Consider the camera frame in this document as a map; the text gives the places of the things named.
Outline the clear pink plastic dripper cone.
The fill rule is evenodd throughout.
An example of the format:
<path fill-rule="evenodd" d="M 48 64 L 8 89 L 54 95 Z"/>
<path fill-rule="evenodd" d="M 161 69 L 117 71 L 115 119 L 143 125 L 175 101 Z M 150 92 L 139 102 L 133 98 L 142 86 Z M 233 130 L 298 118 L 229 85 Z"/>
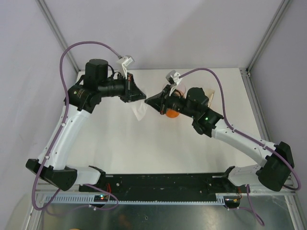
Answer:
<path fill-rule="evenodd" d="M 186 86 L 185 86 L 183 83 L 179 84 L 179 85 L 177 86 L 176 90 L 180 92 L 180 93 L 176 93 L 176 95 L 181 94 L 182 96 L 185 97 L 185 94 L 186 94 Z"/>

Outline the cream coffee filter holder stack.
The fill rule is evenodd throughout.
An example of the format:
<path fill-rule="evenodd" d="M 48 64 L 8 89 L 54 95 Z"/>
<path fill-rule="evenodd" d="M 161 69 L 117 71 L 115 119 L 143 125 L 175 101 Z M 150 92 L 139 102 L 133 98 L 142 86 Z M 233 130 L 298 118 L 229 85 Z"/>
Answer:
<path fill-rule="evenodd" d="M 206 90 L 205 90 L 205 94 L 206 94 L 206 96 L 207 96 L 208 99 L 209 99 L 209 101 L 208 101 L 208 107 L 211 107 L 211 105 L 212 105 L 213 98 L 214 98 L 214 93 L 215 93 L 215 90 L 213 90 L 213 89 L 206 89 Z"/>

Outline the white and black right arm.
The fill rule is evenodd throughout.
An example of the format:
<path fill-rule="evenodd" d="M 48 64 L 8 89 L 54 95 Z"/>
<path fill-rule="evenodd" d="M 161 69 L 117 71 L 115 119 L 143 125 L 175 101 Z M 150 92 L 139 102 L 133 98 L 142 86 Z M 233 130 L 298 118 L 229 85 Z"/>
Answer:
<path fill-rule="evenodd" d="M 200 135 L 206 135 L 225 142 L 252 158 L 256 164 L 245 167 L 230 167 L 221 186 L 226 192 L 233 192 L 244 184 L 261 184 L 279 192 L 294 167 L 290 146 L 285 142 L 275 144 L 240 133 L 225 118 L 209 108 L 208 97 L 202 88 L 190 88 L 186 96 L 178 90 L 171 92 L 170 85 L 148 99 L 145 103 L 160 114 L 173 110 L 193 119 L 192 126 Z"/>

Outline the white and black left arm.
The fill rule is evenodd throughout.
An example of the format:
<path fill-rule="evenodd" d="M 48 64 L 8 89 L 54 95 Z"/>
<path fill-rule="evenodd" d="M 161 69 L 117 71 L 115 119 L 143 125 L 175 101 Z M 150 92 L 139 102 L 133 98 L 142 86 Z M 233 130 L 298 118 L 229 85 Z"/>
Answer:
<path fill-rule="evenodd" d="M 119 97 L 125 103 L 146 98 L 136 85 L 134 77 L 127 71 L 134 60 L 131 56 L 121 57 L 115 79 L 108 75 L 108 62 L 91 59 L 85 65 L 85 73 L 68 89 L 68 99 L 64 101 L 60 120 L 45 150 L 37 159 L 29 159 L 26 168 L 40 179 L 62 191 L 73 185 L 89 184 L 95 191 L 102 191 L 106 180 L 104 171 L 88 166 L 77 168 L 67 165 L 67 159 L 75 139 L 94 108 L 102 98 Z"/>

